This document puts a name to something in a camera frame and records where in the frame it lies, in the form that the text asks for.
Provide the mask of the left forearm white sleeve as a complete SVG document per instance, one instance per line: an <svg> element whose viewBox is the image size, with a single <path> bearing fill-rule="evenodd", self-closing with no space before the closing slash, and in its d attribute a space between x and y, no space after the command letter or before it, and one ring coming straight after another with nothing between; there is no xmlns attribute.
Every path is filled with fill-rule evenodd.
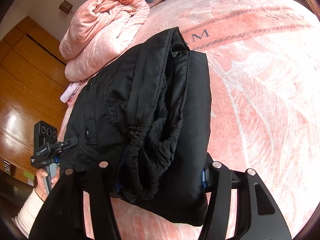
<svg viewBox="0 0 320 240"><path fill-rule="evenodd" d="M18 212L18 215L11 219L27 239L43 204L44 201L40 198L35 188Z"/></svg>

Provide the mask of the person's left hand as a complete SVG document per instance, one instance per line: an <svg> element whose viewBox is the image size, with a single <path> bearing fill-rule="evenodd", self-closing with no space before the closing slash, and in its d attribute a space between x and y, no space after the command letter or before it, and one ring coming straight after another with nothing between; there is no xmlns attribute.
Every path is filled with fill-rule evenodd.
<svg viewBox="0 0 320 240"><path fill-rule="evenodd" d="M48 193L46 191L46 178L48 177L48 175L48 172L42 168L37 170L36 172L37 186L35 187L35 192L41 198L42 201L45 201L48 197ZM56 175L51 179L52 187L55 186L59 178L60 168L58 167L56 170Z"/></svg>

